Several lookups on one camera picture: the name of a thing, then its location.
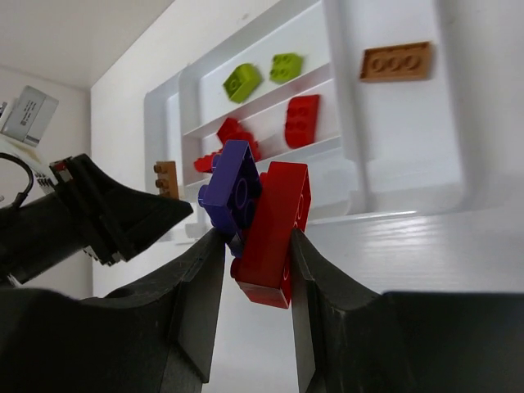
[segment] white wall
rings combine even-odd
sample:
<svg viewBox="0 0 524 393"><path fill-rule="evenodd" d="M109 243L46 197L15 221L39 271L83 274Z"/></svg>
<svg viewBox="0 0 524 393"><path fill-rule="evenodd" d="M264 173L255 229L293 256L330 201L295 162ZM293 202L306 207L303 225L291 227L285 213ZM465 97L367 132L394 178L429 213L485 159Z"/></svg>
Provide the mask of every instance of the white wall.
<svg viewBox="0 0 524 393"><path fill-rule="evenodd" d="M519 273L524 255L522 2L445 2L453 11L447 28L455 37L460 101L468 114L464 132L478 174L475 210L341 223L331 228L336 237L322 228L315 241L341 269L378 291L524 291L524 274ZM274 3L175 1L93 86L93 159L117 180L144 189L145 94ZM480 203L478 197L487 199ZM95 294L105 295L182 251L164 243L128 264L110 269L95 265ZM296 391L292 341L288 312L249 304L226 277L211 384L205 390Z"/></svg>
<svg viewBox="0 0 524 393"><path fill-rule="evenodd" d="M89 152L89 93L46 80L38 79L0 68L0 98L18 97L25 85L33 86L60 101L47 132L39 145L43 156L49 160L60 160ZM0 161L0 195L10 203L18 190L26 185L24 172L15 166ZM29 198L41 197L43 192L35 185ZM93 271L91 260L78 253L48 270L27 287L45 287L66 295L84 298L93 293Z"/></svg>

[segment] white surface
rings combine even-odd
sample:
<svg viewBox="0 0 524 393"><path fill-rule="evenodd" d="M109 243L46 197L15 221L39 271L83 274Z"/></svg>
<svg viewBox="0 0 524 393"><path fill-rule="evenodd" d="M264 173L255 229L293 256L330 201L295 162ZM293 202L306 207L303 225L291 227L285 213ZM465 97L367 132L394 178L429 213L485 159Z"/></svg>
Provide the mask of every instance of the white surface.
<svg viewBox="0 0 524 393"><path fill-rule="evenodd" d="M0 64L91 88L172 2L3 0Z"/></svg>
<svg viewBox="0 0 524 393"><path fill-rule="evenodd" d="M18 97L25 85L33 86L60 101L38 146L47 162L89 153L88 93L0 69L0 97ZM27 175L22 169L4 160L0 161L0 195L6 198L0 202L0 207L11 203L26 184ZM35 184L28 201L42 196L42 190ZM28 282L26 286L54 289L82 299L93 293L92 277L90 259L78 253Z"/></svg>
<svg viewBox="0 0 524 393"><path fill-rule="evenodd" d="M117 180L144 189L145 94L274 3L174 2L93 87L94 160ZM470 209L332 224L322 228L324 233L308 234L339 267L378 291L524 291L524 3L445 0L444 5L452 69L458 71L458 109L465 114L462 137L475 169ZM141 277L185 248L162 243L128 264L95 265L95 294ZM289 314L247 304L231 279L226 277L225 284L211 384L205 391L297 391Z"/></svg>

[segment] white shelf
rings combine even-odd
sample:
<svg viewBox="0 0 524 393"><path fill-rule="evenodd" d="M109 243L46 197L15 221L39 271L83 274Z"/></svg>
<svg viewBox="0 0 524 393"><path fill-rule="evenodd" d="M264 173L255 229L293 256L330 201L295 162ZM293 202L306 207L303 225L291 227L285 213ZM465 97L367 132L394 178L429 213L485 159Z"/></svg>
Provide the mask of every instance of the white shelf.
<svg viewBox="0 0 524 393"><path fill-rule="evenodd" d="M440 4L282 0L148 95L147 145L161 146L147 149L157 160L182 161L184 196L195 201L210 176L196 172L193 161L221 148L215 134L233 117L259 142L259 171L272 160L308 164L311 222L451 210L462 202L467 179ZM430 79L359 81L366 48L419 41L435 49ZM280 52L305 57L302 75L284 85L269 81L271 59ZM245 62L258 67L264 82L238 105L222 83ZM307 94L321 95L316 140L291 150L283 136L287 103Z"/></svg>

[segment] ceiling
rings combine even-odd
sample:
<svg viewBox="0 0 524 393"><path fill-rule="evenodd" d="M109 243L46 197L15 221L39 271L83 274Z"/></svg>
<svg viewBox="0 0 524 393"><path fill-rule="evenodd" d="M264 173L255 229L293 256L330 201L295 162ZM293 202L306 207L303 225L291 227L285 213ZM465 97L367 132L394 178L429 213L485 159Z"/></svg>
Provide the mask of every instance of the ceiling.
<svg viewBox="0 0 524 393"><path fill-rule="evenodd" d="M91 88L173 0L0 0L0 66Z"/></svg>

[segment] red lego brick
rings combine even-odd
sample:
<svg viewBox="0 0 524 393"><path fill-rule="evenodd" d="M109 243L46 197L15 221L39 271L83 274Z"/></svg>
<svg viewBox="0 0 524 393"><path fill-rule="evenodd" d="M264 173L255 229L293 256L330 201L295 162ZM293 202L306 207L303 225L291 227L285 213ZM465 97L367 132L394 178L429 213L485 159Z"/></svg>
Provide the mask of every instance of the red lego brick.
<svg viewBox="0 0 524 393"><path fill-rule="evenodd" d="M203 156L202 158L199 158L196 160L193 164L195 165L195 169L198 172L210 174L213 172L213 157L215 157L217 154L221 153L222 149L220 151L214 151L213 153Z"/></svg>
<svg viewBox="0 0 524 393"><path fill-rule="evenodd" d="M293 97L289 101L284 136L290 148L297 149L314 142L319 103L318 94Z"/></svg>
<svg viewBox="0 0 524 393"><path fill-rule="evenodd" d="M233 117L228 117L220 126L216 136L219 137L220 141L224 145L230 138L232 133L238 133L244 131L244 128L238 123L238 120Z"/></svg>
<svg viewBox="0 0 524 393"><path fill-rule="evenodd" d="M253 158L255 159L255 161L260 161L261 154L259 150L259 143L255 140L255 137L253 137L253 135L249 131L246 131L240 125L240 123L238 123L238 120L232 117L226 118L226 120L220 126L220 129L216 135L222 142L222 145L224 145L229 140L248 141ZM195 169L198 172L202 173L212 173L213 157L221 152L222 149L220 149L220 151L218 152L215 151L209 154L208 156L203 156L202 158L199 158L194 162Z"/></svg>
<svg viewBox="0 0 524 393"><path fill-rule="evenodd" d="M310 204L307 165L272 162L264 176L242 260L232 269L232 275L251 301L289 307L291 231L305 230Z"/></svg>

